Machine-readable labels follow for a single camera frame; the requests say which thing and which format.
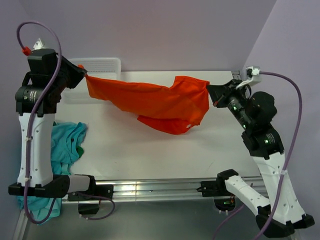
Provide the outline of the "orange t shirt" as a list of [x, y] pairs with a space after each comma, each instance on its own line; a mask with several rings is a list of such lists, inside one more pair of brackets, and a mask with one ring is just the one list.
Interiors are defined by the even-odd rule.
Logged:
[[111, 102], [121, 111], [136, 115], [141, 123], [172, 135], [199, 126], [210, 108], [209, 81], [191, 76], [175, 76], [170, 87], [89, 74], [84, 77], [91, 98]]

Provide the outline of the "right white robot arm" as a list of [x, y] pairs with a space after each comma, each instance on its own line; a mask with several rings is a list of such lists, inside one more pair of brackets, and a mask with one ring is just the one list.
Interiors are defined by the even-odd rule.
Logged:
[[284, 146], [271, 124], [277, 114], [274, 97], [264, 91], [248, 97], [250, 86], [236, 79], [223, 85], [210, 84], [206, 89], [213, 106], [228, 108], [243, 128], [241, 138], [259, 169], [268, 196], [260, 195], [233, 169], [218, 173], [210, 192], [239, 198], [254, 214], [267, 238], [285, 238], [297, 229], [313, 226], [313, 217], [300, 206], [290, 177], [283, 169]]

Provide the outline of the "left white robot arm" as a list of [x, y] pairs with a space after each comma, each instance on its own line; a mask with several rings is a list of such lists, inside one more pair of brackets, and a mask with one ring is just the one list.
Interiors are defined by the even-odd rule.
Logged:
[[50, 48], [32, 50], [27, 57], [29, 72], [15, 94], [21, 128], [21, 165], [18, 179], [8, 187], [9, 195], [62, 198], [79, 192], [86, 200], [96, 197], [92, 175], [54, 174], [51, 167], [51, 135], [57, 105], [64, 89], [75, 88], [87, 71]]

